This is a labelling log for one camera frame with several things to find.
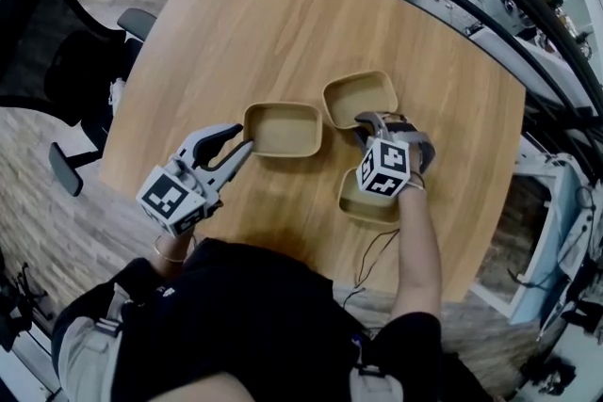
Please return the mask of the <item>white and blue desk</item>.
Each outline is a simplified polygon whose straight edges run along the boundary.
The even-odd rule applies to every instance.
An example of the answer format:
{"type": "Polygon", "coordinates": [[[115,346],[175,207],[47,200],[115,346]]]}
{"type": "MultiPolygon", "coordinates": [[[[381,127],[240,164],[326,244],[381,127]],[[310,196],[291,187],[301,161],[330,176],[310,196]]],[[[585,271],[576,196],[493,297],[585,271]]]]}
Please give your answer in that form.
{"type": "Polygon", "coordinates": [[[546,327],[583,264],[600,254],[602,234],[603,178],[590,181],[574,156],[523,135],[470,291],[512,325],[538,320],[546,327]]]}

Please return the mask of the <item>person's right forearm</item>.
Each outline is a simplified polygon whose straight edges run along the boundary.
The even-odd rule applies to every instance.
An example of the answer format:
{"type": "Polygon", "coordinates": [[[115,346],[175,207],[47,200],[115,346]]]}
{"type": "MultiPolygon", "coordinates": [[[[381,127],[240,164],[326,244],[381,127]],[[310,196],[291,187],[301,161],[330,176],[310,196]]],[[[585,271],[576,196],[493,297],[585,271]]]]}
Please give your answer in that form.
{"type": "Polygon", "coordinates": [[[411,313],[440,317],[442,267],[426,189],[406,184],[398,206],[399,282],[390,318],[411,313]]]}

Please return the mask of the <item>person's left forearm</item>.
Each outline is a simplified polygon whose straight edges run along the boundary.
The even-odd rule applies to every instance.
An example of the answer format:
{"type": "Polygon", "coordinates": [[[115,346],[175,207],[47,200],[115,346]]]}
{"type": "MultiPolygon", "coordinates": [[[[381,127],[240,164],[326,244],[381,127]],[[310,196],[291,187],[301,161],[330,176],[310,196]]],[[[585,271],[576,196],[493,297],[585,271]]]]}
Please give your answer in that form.
{"type": "Polygon", "coordinates": [[[155,240],[150,257],[150,264],[155,272],[164,279],[176,276],[184,266],[193,240],[193,228],[177,236],[160,235],[155,240]]]}

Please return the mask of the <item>black bag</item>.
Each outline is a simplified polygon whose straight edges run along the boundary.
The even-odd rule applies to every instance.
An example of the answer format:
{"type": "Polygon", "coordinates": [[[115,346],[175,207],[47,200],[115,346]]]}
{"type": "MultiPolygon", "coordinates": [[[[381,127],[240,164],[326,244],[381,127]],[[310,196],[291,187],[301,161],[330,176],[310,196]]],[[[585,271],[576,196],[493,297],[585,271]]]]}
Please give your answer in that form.
{"type": "Polygon", "coordinates": [[[560,396],[576,378],[577,369],[559,356],[536,356],[521,366],[520,373],[538,388],[539,394],[560,396]]]}

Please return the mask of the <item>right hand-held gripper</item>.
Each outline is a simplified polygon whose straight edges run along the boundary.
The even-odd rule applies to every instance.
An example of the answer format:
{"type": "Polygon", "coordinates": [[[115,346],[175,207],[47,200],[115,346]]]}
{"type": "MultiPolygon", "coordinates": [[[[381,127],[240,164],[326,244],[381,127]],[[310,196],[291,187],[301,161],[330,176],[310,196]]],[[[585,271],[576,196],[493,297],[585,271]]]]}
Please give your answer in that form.
{"type": "Polygon", "coordinates": [[[354,139],[365,152],[356,179],[362,192],[392,199],[410,180],[409,146],[420,150],[420,174],[432,163],[435,148],[429,136],[418,131],[406,117],[386,115],[383,119],[384,115],[365,111],[354,117],[354,139]]]}

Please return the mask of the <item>black office chair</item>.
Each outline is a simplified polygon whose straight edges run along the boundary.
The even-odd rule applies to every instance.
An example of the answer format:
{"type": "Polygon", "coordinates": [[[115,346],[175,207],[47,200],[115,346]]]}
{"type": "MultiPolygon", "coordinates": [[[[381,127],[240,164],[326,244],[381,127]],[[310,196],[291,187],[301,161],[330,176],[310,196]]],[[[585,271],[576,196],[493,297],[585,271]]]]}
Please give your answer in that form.
{"type": "Polygon", "coordinates": [[[49,162],[73,197],[78,169],[102,158],[114,116],[109,86],[125,82],[156,17],[127,9],[114,28],[78,0],[0,0],[0,106],[34,110],[80,126],[94,151],[67,155],[57,143],[49,162]]]}

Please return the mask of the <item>tan rectangular tray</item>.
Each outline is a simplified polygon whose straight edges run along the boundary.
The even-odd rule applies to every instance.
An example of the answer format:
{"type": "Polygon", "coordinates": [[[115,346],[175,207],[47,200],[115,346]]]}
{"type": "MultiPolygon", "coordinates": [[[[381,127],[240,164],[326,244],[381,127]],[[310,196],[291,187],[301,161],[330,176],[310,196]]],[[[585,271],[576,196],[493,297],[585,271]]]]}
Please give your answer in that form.
{"type": "Polygon", "coordinates": [[[399,224],[398,202],[361,191],[355,169],[348,169],[344,174],[337,202],[340,211],[353,219],[381,225],[399,224]]]}
{"type": "Polygon", "coordinates": [[[311,157],[320,150],[322,132],[322,115],[312,105],[256,103],[244,113],[243,136],[253,142],[253,154],[257,156],[311,157]]]}
{"type": "Polygon", "coordinates": [[[393,83],[383,71],[358,72],[336,79],[324,87],[322,98],[332,125],[342,130],[355,127],[355,117],[362,112],[392,112],[399,107],[393,83]]]}

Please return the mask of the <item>person's black shirt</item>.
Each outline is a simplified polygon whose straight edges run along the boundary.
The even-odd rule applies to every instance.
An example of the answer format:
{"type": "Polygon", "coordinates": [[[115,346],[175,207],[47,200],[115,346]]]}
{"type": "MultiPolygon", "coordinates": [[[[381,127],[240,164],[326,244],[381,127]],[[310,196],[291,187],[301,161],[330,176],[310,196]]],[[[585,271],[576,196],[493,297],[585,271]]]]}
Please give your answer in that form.
{"type": "Polygon", "coordinates": [[[170,280],[138,258],[72,302],[53,330],[56,374],[67,328],[80,316],[105,317],[115,283],[131,301],[122,306],[111,402],[148,402],[218,373],[255,402],[351,402],[356,366],[395,378],[404,402],[438,402],[435,316],[406,314],[369,338],[334,300],[330,280],[283,254],[216,239],[170,280]]]}

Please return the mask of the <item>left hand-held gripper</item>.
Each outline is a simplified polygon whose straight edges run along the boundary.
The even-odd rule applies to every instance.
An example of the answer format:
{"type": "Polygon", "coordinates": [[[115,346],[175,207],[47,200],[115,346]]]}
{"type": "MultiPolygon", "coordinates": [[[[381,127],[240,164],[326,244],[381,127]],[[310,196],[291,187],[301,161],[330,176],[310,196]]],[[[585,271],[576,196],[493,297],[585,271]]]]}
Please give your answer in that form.
{"type": "Polygon", "coordinates": [[[209,162],[242,130],[242,124],[221,123],[188,135],[165,166],[154,167],[139,190],[136,200],[144,213],[173,236],[212,217],[223,206],[219,192],[249,158],[253,141],[241,141],[213,168],[209,162]],[[207,168],[208,181],[201,168],[207,168]]]}

